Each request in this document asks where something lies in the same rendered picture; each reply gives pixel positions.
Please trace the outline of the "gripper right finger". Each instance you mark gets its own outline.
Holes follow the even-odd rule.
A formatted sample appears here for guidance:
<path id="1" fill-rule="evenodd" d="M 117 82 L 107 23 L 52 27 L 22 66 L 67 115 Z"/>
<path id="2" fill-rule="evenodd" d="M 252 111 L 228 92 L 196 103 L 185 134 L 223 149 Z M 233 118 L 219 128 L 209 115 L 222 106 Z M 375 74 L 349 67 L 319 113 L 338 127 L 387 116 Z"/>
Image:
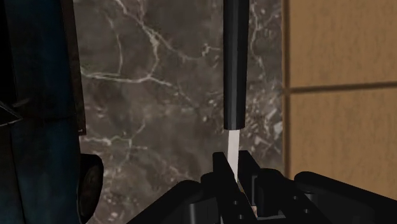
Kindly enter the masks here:
<path id="1" fill-rule="evenodd" d="M 293 179 L 239 152 L 239 181 L 264 224 L 397 224 L 397 200 L 302 171 Z"/>

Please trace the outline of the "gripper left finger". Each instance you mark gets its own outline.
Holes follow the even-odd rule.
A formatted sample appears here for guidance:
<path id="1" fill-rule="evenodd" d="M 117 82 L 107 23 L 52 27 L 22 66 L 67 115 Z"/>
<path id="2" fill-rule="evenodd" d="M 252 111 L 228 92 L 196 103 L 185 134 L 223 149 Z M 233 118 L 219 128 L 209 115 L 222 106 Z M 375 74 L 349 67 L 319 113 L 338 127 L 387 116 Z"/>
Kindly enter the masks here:
<path id="1" fill-rule="evenodd" d="M 222 152 L 199 182 L 184 180 L 126 224 L 258 224 Z"/>

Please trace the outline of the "black handled white blade knife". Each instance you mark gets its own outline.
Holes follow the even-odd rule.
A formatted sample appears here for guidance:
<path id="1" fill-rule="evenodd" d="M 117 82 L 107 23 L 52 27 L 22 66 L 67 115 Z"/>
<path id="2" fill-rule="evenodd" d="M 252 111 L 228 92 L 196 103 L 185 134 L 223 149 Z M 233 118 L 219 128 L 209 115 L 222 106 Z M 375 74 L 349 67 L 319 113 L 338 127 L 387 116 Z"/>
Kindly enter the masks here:
<path id="1" fill-rule="evenodd" d="M 223 121 L 227 161 L 238 181 L 240 130 L 245 127 L 249 0 L 223 0 Z"/>

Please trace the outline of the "light wooden cabinet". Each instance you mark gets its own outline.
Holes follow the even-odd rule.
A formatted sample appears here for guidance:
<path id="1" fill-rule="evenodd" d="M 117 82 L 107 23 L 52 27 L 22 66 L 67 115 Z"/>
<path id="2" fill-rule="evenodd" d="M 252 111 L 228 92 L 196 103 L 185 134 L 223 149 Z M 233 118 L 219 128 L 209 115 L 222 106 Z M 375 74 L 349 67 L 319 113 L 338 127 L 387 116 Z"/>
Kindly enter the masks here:
<path id="1" fill-rule="evenodd" d="M 282 0 L 283 157 L 397 200 L 397 0 Z"/>

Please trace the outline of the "dark blue black appliance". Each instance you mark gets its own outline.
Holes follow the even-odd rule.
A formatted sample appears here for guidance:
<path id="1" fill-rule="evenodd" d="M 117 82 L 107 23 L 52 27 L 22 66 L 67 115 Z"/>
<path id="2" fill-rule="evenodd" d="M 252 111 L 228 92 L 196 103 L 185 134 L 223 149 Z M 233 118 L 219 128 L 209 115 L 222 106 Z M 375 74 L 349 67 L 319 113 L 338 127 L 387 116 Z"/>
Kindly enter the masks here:
<path id="1" fill-rule="evenodd" d="M 0 0 L 0 224 L 86 224 L 104 166 L 86 120 L 73 0 Z"/>

